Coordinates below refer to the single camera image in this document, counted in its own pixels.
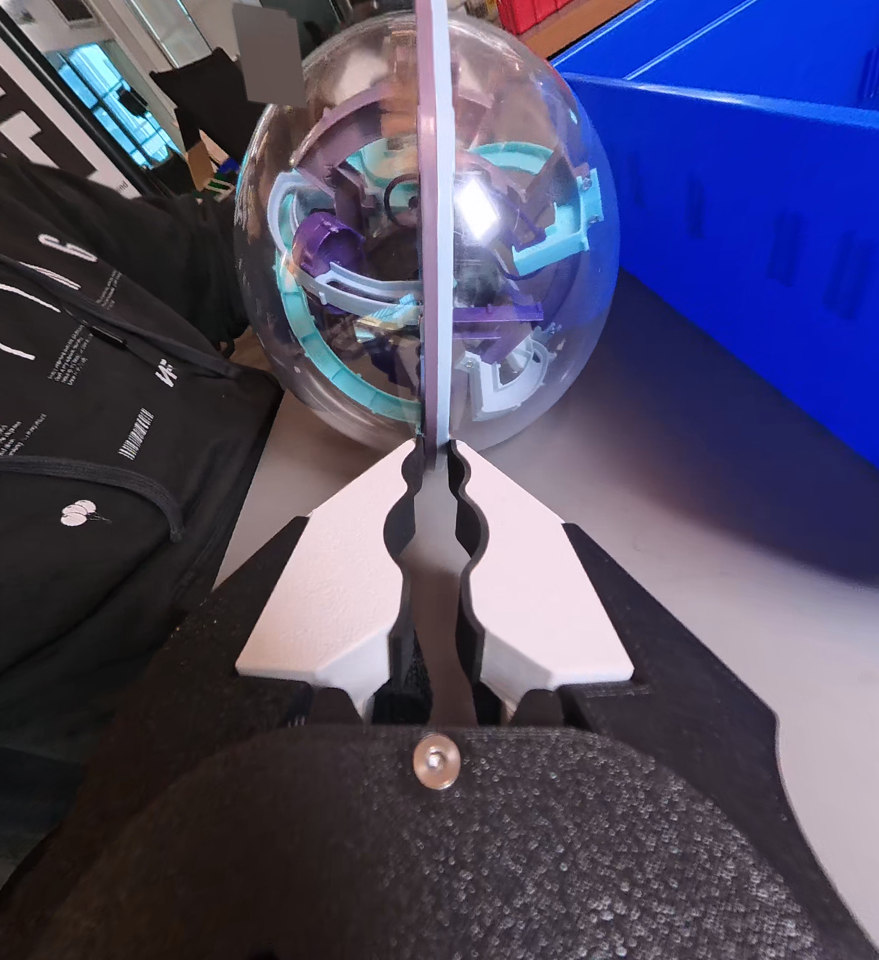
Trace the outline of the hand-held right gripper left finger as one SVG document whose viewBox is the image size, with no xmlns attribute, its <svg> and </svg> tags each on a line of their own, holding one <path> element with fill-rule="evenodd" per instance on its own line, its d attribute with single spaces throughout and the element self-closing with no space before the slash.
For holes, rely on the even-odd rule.
<svg viewBox="0 0 879 960">
<path fill-rule="evenodd" d="M 394 676 L 422 444 L 407 440 L 314 508 L 238 656 L 244 677 L 341 690 L 361 718 Z"/>
</svg>

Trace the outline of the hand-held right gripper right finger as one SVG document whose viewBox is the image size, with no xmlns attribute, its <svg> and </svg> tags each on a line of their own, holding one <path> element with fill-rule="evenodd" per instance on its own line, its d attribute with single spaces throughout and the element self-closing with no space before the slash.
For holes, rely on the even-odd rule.
<svg viewBox="0 0 879 960">
<path fill-rule="evenodd" d="M 478 706 L 630 682 L 634 663 L 564 520 L 463 442 L 451 441 L 447 468 L 467 554 L 457 656 Z"/>
</svg>

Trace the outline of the clear plastic maze ball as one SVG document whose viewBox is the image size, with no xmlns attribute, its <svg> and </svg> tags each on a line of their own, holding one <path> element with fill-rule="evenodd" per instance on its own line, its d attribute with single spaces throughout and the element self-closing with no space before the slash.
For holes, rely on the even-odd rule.
<svg viewBox="0 0 879 960">
<path fill-rule="evenodd" d="M 614 176 L 556 68 L 484 20 L 407 2 L 301 66 L 241 165 L 243 301 L 283 388 L 391 450 L 483 450 L 593 354 L 620 258 Z"/>
</svg>

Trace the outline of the blue plastic bin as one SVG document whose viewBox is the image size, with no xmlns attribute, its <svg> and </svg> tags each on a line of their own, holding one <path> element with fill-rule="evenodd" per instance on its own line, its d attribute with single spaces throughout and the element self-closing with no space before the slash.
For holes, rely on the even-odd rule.
<svg viewBox="0 0 879 960">
<path fill-rule="evenodd" d="M 624 269 L 879 471 L 879 1 L 639 2 L 553 65 Z"/>
</svg>

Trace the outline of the person's black sweatshirt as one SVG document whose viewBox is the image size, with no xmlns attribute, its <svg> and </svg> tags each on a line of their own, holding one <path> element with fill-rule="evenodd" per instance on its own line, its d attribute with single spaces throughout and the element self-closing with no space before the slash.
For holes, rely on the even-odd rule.
<svg viewBox="0 0 879 960">
<path fill-rule="evenodd" d="M 232 201 L 0 155 L 0 844 L 212 588 L 281 398 L 248 325 Z"/>
</svg>

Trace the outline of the black framed tag sign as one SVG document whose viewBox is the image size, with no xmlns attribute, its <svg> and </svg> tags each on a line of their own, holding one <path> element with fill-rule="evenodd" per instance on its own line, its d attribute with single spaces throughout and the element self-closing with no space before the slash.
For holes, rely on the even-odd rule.
<svg viewBox="0 0 879 960">
<path fill-rule="evenodd" d="M 95 96 L 57 68 L 74 49 L 108 39 L 88 2 L 0 2 L 0 155 L 133 198 L 155 184 L 94 114 Z"/>
</svg>

